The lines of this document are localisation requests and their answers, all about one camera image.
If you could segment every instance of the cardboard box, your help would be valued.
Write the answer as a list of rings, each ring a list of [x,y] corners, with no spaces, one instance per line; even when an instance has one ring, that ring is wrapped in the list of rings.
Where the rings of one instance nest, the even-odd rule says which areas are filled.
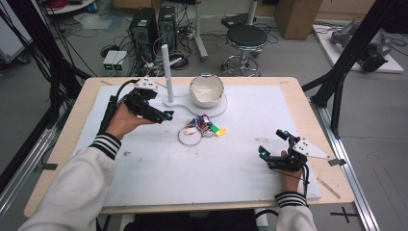
[[[256,7],[255,15],[259,16],[273,16],[275,14],[276,5],[271,4],[258,4]]]
[[[284,39],[306,39],[312,30],[322,0],[280,0],[276,24]]]
[[[114,8],[120,10],[135,10],[140,7],[154,8],[155,12],[159,11],[162,5],[161,0],[114,0]]]
[[[375,0],[323,0],[317,18],[352,20],[365,17]]]

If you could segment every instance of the black stool seat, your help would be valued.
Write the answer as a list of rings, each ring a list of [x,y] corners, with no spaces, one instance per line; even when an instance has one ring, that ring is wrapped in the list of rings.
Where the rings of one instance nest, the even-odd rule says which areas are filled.
[[[233,26],[228,30],[227,38],[238,46],[260,46],[268,41],[263,30],[249,25]]]

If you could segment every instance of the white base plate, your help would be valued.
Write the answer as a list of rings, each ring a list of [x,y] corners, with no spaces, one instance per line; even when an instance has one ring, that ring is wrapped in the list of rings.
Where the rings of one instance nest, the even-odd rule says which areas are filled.
[[[172,103],[168,102],[168,98],[166,100],[163,100],[163,102],[170,108],[183,107],[196,116],[207,115],[209,118],[221,116],[228,107],[227,96],[225,96],[225,94],[222,95],[218,105],[213,108],[198,107],[191,101],[191,96],[189,94],[185,96],[174,97]]]

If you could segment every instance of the white bowl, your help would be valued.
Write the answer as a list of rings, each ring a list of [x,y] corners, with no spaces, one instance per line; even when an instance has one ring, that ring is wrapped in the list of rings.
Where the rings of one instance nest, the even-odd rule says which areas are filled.
[[[214,74],[201,74],[190,83],[190,96],[192,102],[202,108],[213,108],[218,105],[224,85]]]

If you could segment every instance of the white rod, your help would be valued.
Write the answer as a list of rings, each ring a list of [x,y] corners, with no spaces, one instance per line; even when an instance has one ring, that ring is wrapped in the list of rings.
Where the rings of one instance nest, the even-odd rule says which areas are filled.
[[[179,63],[181,60],[182,60],[181,58],[177,58],[177,59],[171,61],[171,62],[169,63],[169,65],[172,66],[173,64],[177,64],[177,63]]]
[[[168,57],[167,44],[164,44],[162,46],[162,55],[163,55],[163,66],[165,68],[168,102],[172,103],[174,101],[174,98],[173,98],[173,85],[171,84],[170,59]]]

